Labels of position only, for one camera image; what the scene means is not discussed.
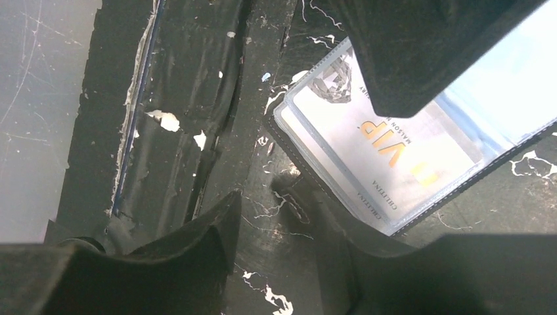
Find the worn table surface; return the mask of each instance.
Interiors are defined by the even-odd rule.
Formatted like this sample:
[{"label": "worn table surface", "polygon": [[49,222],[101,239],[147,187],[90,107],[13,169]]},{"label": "worn table surface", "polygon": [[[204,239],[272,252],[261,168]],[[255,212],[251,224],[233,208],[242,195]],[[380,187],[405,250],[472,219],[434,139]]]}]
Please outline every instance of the worn table surface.
[{"label": "worn table surface", "polygon": [[[260,91],[269,102],[280,101],[293,75],[309,70],[345,37],[334,12],[318,0],[303,1],[296,7],[278,69],[268,69],[271,78]],[[227,283],[223,314],[321,314],[307,217],[299,220],[281,211],[285,201],[270,189],[275,176],[296,169],[264,128],[251,141],[236,268]],[[549,136],[520,152],[399,239],[421,247],[447,233],[557,232],[556,147],[557,136]]]}]

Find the gold vip lettering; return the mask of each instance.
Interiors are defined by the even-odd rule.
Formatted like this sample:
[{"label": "gold vip lettering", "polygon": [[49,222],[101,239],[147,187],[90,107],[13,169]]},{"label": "gold vip lettering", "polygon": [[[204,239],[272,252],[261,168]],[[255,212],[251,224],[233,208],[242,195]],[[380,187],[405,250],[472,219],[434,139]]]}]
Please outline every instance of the gold vip lettering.
[{"label": "gold vip lettering", "polygon": [[[393,130],[387,128],[387,123],[382,121],[378,125],[375,125],[371,121],[366,121],[361,125],[360,130],[364,137],[368,140],[373,140],[372,145],[374,148],[378,149],[377,152],[379,154],[392,154],[389,166],[391,168],[394,167],[404,152],[406,144],[404,142],[398,142],[396,144],[386,145],[385,142],[395,134]],[[439,178],[427,162],[416,163],[416,165],[411,168],[410,172],[423,186],[429,186]]]}]

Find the scratched gray panel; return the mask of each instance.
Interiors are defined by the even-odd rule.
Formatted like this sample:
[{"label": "scratched gray panel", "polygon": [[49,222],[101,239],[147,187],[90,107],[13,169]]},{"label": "scratched gray panel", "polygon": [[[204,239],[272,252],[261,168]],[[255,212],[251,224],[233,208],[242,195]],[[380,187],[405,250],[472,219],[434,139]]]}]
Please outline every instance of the scratched gray panel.
[{"label": "scratched gray panel", "polygon": [[101,0],[0,0],[0,242],[56,217]]}]

